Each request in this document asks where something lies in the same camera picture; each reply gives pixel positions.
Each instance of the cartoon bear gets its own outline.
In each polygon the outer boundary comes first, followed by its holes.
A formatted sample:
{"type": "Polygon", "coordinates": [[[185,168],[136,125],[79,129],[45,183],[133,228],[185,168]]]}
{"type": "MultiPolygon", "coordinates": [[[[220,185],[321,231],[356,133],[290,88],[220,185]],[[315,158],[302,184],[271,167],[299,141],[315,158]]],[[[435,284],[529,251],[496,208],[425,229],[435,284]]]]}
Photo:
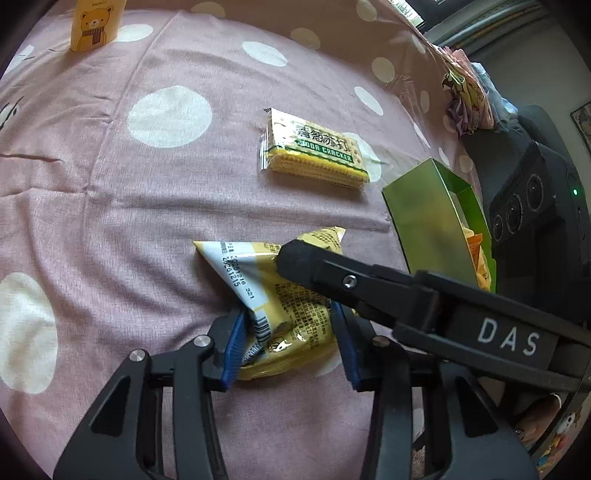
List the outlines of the cartoon bear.
{"type": "Polygon", "coordinates": [[[101,47],[107,43],[105,25],[109,21],[113,6],[107,8],[95,8],[90,12],[82,12],[80,27],[82,36],[78,42],[77,51],[88,51],[101,47]]]}

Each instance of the green box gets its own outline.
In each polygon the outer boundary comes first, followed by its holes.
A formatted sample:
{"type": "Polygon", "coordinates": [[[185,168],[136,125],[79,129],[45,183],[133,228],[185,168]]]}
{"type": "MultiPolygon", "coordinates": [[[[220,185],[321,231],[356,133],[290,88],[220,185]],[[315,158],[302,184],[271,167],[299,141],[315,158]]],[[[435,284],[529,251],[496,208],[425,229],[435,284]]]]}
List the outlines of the green box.
{"type": "Polygon", "coordinates": [[[462,223],[482,233],[482,250],[496,286],[491,235],[471,185],[433,158],[382,189],[411,273],[429,270],[478,286],[462,223]]]}

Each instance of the white polka dot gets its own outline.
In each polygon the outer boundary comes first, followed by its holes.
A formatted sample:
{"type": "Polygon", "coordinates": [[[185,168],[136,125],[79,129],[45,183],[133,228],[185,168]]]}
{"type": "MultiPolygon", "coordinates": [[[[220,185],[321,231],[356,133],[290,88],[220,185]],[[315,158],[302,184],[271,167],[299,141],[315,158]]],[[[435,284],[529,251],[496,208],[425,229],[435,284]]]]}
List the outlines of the white polka dot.
{"type": "Polygon", "coordinates": [[[28,275],[0,283],[0,378],[9,388],[38,394],[56,370],[56,318],[49,299],[28,275]]]}
{"type": "Polygon", "coordinates": [[[429,98],[429,92],[423,90],[421,92],[421,109],[423,109],[423,113],[427,113],[429,111],[429,107],[431,106],[431,99],[429,98]]]}
{"type": "Polygon", "coordinates": [[[358,134],[354,134],[352,132],[343,132],[343,135],[348,138],[352,138],[353,140],[357,140],[359,152],[363,157],[363,166],[369,174],[369,181],[378,181],[382,176],[382,162],[375,154],[374,149],[371,148],[371,145],[369,145],[358,134]]]}
{"type": "Polygon", "coordinates": [[[290,37],[299,44],[312,48],[313,50],[318,50],[320,48],[320,39],[318,38],[318,35],[307,28],[294,28],[291,31],[290,37]]]}
{"type": "Polygon", "coordinates": [[[451,134],[457,134],[456,127],[453,124],[453,120],[449,118],[448,114],[443,115],[443,126],[445,127],[445,130],[447,130],[451,134]]]}
{"type": "Polygon", "coordinates": [[[358,0],[356,10],[359,18],[366,22],[373,22],[378,17],[378,11],[369,0],[358,0]]]}
{"type": "Polygon", "coordinates": [[[462,172],[468,173],[472,168],[474,168],[474,162],[470,157],[468,157],[468,155],[460,155],[459,160],[462,172]]]}
{"type": "Polygon", "coordinates": [[[145,23],[123,25],[113,41],[138,41],[150,35],[154,29],[145,23]]]}
{"type": "Polygon", "coordinates": [[[371,63],[371,69],[374,71],[374,75],[384,83],[391,82],[396,75],[394,65],[384,57],[374,59],[371,63]]]}
{"type": "Polygon", "coordinates": [[[425,412],[422,408],[413,410],[413,442],[425,431],[425,412]]]}
{"type": "Polygon", "coordinates": [[[357,95],[359,100],[361,100],[365,104],[365,106],[368,107],[370,110],[373,110],[380,116],[384,114],[382,106],[366,89],[362,87],[355,87],[355,95],[357,95]]]}
{"type": "Polygon", "coordinates": [[[15,68],[18,67],[18,65],[24,60],[26,59],[31,53],[33,53],[33,50],[35,50],[35,47],[33,45],[27,45],[25,48],[23,48],[19,53],[17,53],[12,60],[10,61],[10,63],[8,64],[8,67],[6,68],[6,72],[8,73],[11,70],[14,70],[15,68]]]}
{"type": "Polygon", "coordinates": [[[420,53],[426,53],[427,50],[425,50],[425,45],[422,44],[416,35],[413,35],[413,43],[420,53]]]}
{"type": "Polygon", "coordinates": [[[175,85],[137,102],[127,117],[127,128],[143,144],[172,148],[201,137],[211,121],[209,102],[198,93],[175,85]]]}
{"type": "Polygon", "coordinates": [[[194,14],[208,14],[218,18],[226,18],[226,11],[216,2],[202,2],[195,5],[191,12],[194,14]]]}
{"type": "Polygon", "coordinates": [[[287,59],[276,48],[259,43],[257,41],[246,41],[242,43],[242,49],[253,59],[273,65],[274,67],[284,67],[287,65],[287,59]]]}
{"type": "Polygon", "coordinates": [[[449,158],[447,158],[447,155],[445,155],[445,152],[441,147],[439,147],[439,158],[441,158],[441,161],[445,163],[445,165],[447,165],[448,167],[450,166],[449,158]]]}
{"type": "Polygon", "coordinates": [[[418,125],[415,122],[413,122],[413,128],[414,128],[414,131],[417,133],[418,137],[423,141],[423,143],[428,148],[431,148],[431,145],[429,145],[429,142],[425,138],[425,135],[423,135],[423,132],[421,132],[421,129],[418,127],[418,125]]]}

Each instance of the bed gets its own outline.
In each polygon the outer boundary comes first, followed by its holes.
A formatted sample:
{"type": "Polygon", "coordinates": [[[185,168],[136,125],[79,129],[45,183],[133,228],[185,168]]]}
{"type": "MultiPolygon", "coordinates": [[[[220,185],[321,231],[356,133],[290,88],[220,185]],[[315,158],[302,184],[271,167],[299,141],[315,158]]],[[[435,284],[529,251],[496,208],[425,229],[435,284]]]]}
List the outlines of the bed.
{"type": "MultiPolygon", "coordinates": [[[[0,80],[0,407],[49,475],[129,351],[178,348],[236,302],[191,240],[338,225],[346,255],[406,270],[381,188],[434,157],[479,194],[446,67],[387,0],[129,0],[88,53],[70,51],[74,6],[0,80]],[[358,140],[371,182],[260,172],[269,107],[358,140]]],[[[371,404],[338,355],[239,382],[214,397],[228,473],[357,478],[371,404]]]]}

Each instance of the snack bag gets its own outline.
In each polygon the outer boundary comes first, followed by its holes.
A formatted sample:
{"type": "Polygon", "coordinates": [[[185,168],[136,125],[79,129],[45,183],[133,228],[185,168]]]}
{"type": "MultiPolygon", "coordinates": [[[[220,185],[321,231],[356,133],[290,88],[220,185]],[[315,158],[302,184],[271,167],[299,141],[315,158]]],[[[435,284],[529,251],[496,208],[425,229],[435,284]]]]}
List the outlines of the snack bag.
{"type": "MultiPolygon", "coordinates": [[[[323,228],[298,237],[342,253],[345,229],[323,228]]],[[[277,273],[281,245],[264,242],[193,242],[251,311],[253,333],[238,378],[249,380],[300,367],[336,349],[329,302],[277,273]]]]}
{"type": "Polygon", "coordinates": [[[464,230],[464,236],[466,237],[470,255],[472,256],[472,262],[474,263],[474,271],[476,272],[478,286],[485,290],[490,290],[491,272],[488,270],[488,263],[486,262],[482,247],[480,246],[482,243],[482,234],[474,233],[474,231],[464,226],[462,226],[462,229],[464,230]]]}
{"type": "Polygon", "coordinates": [[[289,113],[269,109],[260,150],[262,170],[328,181],[350,188],[369,182],[357,142],[289,113]]]}

